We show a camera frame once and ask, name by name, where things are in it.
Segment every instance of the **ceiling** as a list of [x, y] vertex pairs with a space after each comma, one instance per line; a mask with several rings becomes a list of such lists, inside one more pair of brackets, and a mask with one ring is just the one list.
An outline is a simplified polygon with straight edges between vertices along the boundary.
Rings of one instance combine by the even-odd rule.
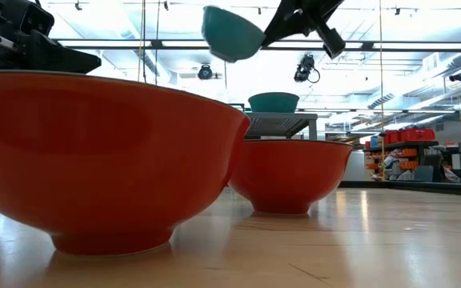
[[[142, 32], [142, 0], [81, 1], [41, 0], [56, 18], [52, 38], [123, 39], [139, 38]], [[199, 40], [203, 7], [228, 9], [265, 29], [279, 0], [177, 0], [146, 1], [146, 39]], [[378, 0], [345, 0], [328, 22], [345, 40], [397, 42], [461, 42], [461, 0], [382, 0], [380, 22]], [[295, 35], [291, 39], [305, 39]], [[320, 40], [316, 33], [308, 39]], [[90, 50], [103, 57], [103, 66], [93, 74], [141, 80], [136, 50]], [[396, 94], [390, 109], [407, 109], [442, 92], [442, 75], [421, 77], [429, 52], [345, 52], [331, 60], [324, 52], [264, 50], [253, 58], [225, 64], [208, 50], [148, 50], [157, 67], [168, 78], [146, 70], [146, 81], [201, 94], [223, 102], [247, 102], [265, 91], [285, 91], [301, 97], [300, 107], [366, 108], [383, 89]], [[304, 54], [316, 59], [321, 80], [296, 83], [296, 66]], [[210, 64], [218, 79], [201, 81], [196, 74]]]

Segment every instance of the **wall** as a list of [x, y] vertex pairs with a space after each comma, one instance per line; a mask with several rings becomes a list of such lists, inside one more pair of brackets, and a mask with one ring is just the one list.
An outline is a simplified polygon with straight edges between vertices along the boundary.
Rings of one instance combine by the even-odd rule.
[[440, 144], [445, 142], [461, 143], [461, 124], [460, 121], [445, 121], [444, 131], [436, 131], [436, 123], [432, 123], [430, 127], [435, 131], [436, 140]]

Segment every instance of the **shelf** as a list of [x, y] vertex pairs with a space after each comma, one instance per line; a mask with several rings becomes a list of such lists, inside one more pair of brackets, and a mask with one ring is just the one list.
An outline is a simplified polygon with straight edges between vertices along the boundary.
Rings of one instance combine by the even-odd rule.
[[316, 139], [317, 114], [310, 113], [246, 113], [251, 119], [247, 137], [284, 136], [292, 137], [303, 128], [312, 126], [309, 137]]
[[[400, 142], [400, 143], [394, 143], [394, 144], [388, 144], [385, 145], [385, 151], [387, 150], [393, 150], [397, 148], [419, 148], [419, 147], [432, 147], [432, 146], [437, 146], [439, 143], [437, 141], [425, 141], [425, 142]], [[368, 149], [364, 149], [364, 152], [379, 152], [382, 150], [382, 147], [372, 147]]]

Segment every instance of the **red bowl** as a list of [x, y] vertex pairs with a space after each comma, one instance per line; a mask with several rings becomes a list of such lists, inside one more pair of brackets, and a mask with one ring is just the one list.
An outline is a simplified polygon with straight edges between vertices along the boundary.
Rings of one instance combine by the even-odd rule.
[[249, 124], [177, 90], [0, 73], [0, 212], [67, 253], [160, 246], [218, 197]]
[[352, 150], [337, 142], [245, 141], [229, 184], [256, 211], [304, 214], [337, 188]]

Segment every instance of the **bowl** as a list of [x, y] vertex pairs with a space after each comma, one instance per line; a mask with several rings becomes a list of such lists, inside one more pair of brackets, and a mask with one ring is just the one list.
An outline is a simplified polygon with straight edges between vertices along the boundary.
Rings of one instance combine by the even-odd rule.
[[230, 63], [254, 56], [266, 37], [245, 18], [215, 6], [204, 7], [202, 36], [214, 56]]
[[161, 246], [219, 196], [249, 123], [178, 90], [0, 73], [0, 212], [71, 254]]
[[245, 141], [229, 184], [258, 212], [305, 214], [337, 188], [352, 149], [338, 142]]
[[269, 92], [248, 98], [252, 112], [294, 113], [300, 97], [291, 93]]

